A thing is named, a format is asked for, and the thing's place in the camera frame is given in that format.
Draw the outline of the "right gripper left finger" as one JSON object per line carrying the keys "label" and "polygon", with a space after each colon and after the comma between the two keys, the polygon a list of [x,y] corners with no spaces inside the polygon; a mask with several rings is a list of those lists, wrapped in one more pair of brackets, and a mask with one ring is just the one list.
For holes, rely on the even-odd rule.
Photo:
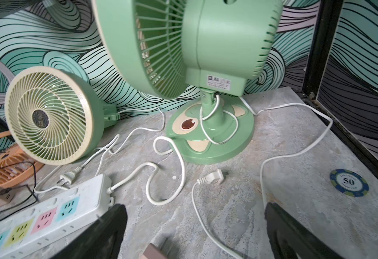
{"label": "right gripper left finger", "polygon": [[116,259],[126,231],[128,214],[121,204],[112,206],[55,259]]}

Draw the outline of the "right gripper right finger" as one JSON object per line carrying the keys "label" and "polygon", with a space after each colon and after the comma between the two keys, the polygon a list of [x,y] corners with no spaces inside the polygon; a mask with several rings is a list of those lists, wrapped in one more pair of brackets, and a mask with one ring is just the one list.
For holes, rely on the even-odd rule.
{"label": "right gripper right finger", "polygon": [[341,259],[278,204],[265,209],[267,235],[276,259]]}

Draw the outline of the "pink USB adapter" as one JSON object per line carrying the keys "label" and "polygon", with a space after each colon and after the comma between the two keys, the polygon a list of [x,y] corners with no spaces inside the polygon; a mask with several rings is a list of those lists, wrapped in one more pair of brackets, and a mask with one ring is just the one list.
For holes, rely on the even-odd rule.
{"label": "pink USB adapter", "polygon": [[154,244],[149,243],[140,259],[167,259],[167,257]]}

